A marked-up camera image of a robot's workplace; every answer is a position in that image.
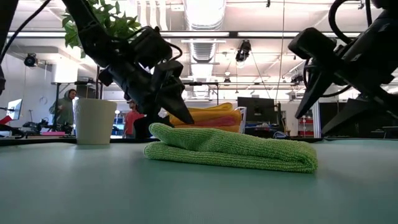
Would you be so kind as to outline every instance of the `computer monitor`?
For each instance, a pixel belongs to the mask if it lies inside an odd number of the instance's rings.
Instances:
[[[275,102],[273,99],[238,97],[238,106],[246,107],[247,122],[277,124]]]
[[[7,116],[10,116],[12,120],[18,120],[21,115],[22,99],[14,100],[8,103]]]

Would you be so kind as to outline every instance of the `light blue table surface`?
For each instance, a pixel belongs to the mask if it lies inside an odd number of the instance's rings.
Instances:
[[[153,161],[145,144],[0,147],[0,223],[398,223],[398,142],[312,144],[315,174]]]

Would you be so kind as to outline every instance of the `person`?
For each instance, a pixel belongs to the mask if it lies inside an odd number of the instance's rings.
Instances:
[[[63,98],[58,100],[57,124],[73,125],[73,103],[76,97],[76,90],[71,89],[65,92]],[[55,114],[55,102],[49,109],[50,114]]]
[[[125,138],[134,138],[134,122],[138,119],[141,119],[144,117],[143,114],[140,114],[137,110],[137,105],[136,102],[133,100],[130,100],[129,102],[129,107],[131,109],[130,112],[127,113],[125,119],[124,119],[124,137]]]

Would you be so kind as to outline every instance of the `pink shirt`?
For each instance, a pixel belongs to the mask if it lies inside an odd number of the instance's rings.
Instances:
[[[126,115],[126,118],[124,119],[124,134],[132,134],[134,128],[134,122],[137,119],[143,118],[144,115],[138,113],[137,111],[130,111],[128,112],[128,114]]]

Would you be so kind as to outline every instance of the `green microfiber towel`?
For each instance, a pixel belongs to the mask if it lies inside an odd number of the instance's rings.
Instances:
[[[213,128],[171,128],[154,123],[161,142],[144,149],[150,159],[287,172],[314,172],[317,154],[306,142],[262,139]]]

